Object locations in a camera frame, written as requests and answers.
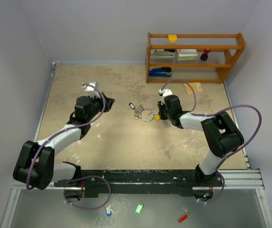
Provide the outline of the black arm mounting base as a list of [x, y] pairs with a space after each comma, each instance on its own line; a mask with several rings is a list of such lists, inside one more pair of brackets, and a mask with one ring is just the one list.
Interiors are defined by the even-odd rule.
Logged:
[[99, 194], [174, 194], [183, 197], [213, 195], [224, 180], [215, 172], [204, 176], [196, 170], [81, 170], [79, 180], [59, 180], [56, 187], [82, 187], [85, 198]]

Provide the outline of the large metal keyring with clips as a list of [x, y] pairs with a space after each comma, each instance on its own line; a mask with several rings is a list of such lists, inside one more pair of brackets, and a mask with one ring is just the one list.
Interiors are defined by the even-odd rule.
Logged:
[[155, 119], [155, 112], [151, 109], [144, 108], [142, 105], [139, 105], [134, 110], [134, 119], [147, 123]]

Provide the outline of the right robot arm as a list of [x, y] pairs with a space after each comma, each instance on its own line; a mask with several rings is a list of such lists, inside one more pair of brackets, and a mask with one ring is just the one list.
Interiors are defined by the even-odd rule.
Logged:
[[225, 156], [244, 144], [244, 137], [227, 112], [212, 117], [197, 116], [183, 111], [176, 95], [164, 95], [157, 103], [161, 120], [169, 120], [174, 127], [202, 131], [209, 151], [195, 168], [195, 180], [201, 186], [212, 181], [218, 165]]

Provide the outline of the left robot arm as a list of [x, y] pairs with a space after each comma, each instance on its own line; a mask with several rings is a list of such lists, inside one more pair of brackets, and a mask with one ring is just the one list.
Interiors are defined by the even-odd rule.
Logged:
[[104, 94], [81, 96], [67, 124], [46, 139], [26, 141], [20, 151], [13, 179], [27, 185], [27, 189], [45, 189], [51, 182], [66, 181], [70, 186], [81, 183], [81, 167], [64, 161], [55, 164], [55, 157], [72, 143], [81, 140], [89, 131], [95, 117], [110, 111], [114, 98]]

